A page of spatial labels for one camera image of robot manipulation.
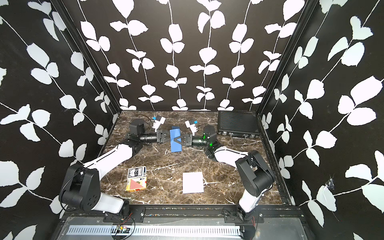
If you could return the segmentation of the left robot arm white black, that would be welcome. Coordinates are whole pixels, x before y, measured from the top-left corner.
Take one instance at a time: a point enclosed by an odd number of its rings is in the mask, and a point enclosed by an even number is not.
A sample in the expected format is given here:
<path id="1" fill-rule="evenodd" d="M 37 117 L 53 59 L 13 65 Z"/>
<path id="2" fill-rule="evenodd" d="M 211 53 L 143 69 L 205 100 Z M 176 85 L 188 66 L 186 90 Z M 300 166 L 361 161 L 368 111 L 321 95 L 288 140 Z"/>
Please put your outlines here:
<path id="1" fill-rule="evenodd" d="M 166 118 L 154 117 L 154 132 L 146 134 L 143 119 L 130 122 L 130 131 L 114 149 L 85 164 L 74 164 L 66 172 L 59 193 L 59 203 L 85 212 L 101 211 L 127 217 L 131 214 L 129 201 L 103 194 L 100 180 L 119 164 L 131 159 L 144 144 L 164 143 L 169 133 L 159 130 Z"/>

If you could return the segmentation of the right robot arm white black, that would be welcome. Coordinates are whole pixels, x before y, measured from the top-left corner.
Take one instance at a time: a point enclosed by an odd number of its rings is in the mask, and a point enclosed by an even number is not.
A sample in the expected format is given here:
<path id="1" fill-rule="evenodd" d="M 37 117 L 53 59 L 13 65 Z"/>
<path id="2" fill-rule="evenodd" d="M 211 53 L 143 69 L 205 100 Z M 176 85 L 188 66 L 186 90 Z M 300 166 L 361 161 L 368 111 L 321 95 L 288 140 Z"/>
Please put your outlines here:
<path id="1" fill-rule="evenodd" d="M 202 147 L 209 159 L 237 169 L 245 188 L 238 203 L 238 216 L 243 221 L 250 216 L 263 194 L 273 187 L 276 180 L 275 174 L 258 151 L 246 153 L 222 145 L 214 126 L 205 126 L 202 136 L 183 134 L 172 138 L 172 142 L 186 147 Z"/>

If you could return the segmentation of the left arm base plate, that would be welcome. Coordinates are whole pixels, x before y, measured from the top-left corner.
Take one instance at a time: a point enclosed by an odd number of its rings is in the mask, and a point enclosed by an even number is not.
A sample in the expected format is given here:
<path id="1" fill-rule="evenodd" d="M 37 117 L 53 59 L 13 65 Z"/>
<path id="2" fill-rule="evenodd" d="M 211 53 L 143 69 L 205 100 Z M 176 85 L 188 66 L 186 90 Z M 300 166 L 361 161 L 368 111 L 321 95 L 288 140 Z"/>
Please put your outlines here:
<path id="1" fill-rule="evenodd" d="M 139 205 L 132 205 L 123 207 L 118 214 L 106 213 L 103 219 L 104 223 L 113 224 L 129 224 L 129 223 L 142 223 L 145 216 L 146 208 Z"/>

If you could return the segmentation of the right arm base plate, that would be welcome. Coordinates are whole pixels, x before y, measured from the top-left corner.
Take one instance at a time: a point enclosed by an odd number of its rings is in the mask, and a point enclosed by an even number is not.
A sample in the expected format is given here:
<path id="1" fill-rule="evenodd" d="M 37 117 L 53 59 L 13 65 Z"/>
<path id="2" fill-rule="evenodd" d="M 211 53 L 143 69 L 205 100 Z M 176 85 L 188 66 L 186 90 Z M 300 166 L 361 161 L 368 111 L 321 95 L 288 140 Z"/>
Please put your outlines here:
<path id="1" fill-rule="evenodd" d="M 261 224 L 264 223 L 263 214 L 253 210 L 250 213 L 245 213 L 240 207 L 224 207 L 221 210 L 226 223 L 237 224 Z"/>

